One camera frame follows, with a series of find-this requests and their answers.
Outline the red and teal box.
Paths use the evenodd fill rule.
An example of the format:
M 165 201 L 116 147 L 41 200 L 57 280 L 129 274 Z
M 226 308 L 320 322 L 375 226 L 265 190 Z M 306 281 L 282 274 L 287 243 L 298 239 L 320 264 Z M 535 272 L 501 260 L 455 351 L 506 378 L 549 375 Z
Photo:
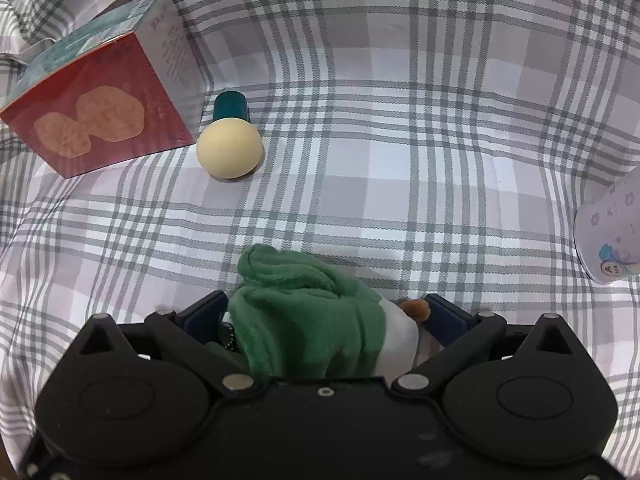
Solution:
M 2 120 L 64 178 L 193 143 L 206 82 L 172 0 L 134 0 L 27 66 Z

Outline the grey plaid cloth cover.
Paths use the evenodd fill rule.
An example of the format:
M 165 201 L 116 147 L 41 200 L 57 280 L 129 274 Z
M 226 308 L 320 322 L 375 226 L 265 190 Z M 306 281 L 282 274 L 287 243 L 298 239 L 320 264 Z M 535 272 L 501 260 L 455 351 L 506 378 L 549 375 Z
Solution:
M 1 0 L 14 54 L 130 0 Z M 194 148 L 64 179 L 1 133 L 1 437 L 96 312 L 139 321 L 232 290 L 243 249 L 312 252 L 388 299 L 514 323 L 563 315 L 608 378 L 606 457 L 639 468 L 639 282 L 598 285 L 578 207 L 639 163 L 639 0 L 174 0 L 204 114 L 247 97 L 265 145 L 218 181 Z

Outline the purple lid cartoon bottle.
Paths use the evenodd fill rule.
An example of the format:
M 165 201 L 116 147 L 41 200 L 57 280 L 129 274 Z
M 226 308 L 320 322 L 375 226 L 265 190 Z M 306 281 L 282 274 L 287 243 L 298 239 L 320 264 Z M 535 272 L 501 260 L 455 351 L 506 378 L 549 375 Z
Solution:
M 590 278 L 608 284 L 639 274 L 640 168 L 577 211 L 574 241 Z

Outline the green plush toy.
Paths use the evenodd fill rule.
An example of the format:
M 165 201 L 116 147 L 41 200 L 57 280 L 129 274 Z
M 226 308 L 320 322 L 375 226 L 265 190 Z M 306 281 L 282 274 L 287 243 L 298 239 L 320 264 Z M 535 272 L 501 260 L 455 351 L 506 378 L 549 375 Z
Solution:
M 256 244 L 206 349 L 255 378 L 383 377 L 413 367 L 424 299 L 394 304 L 319 258 Z

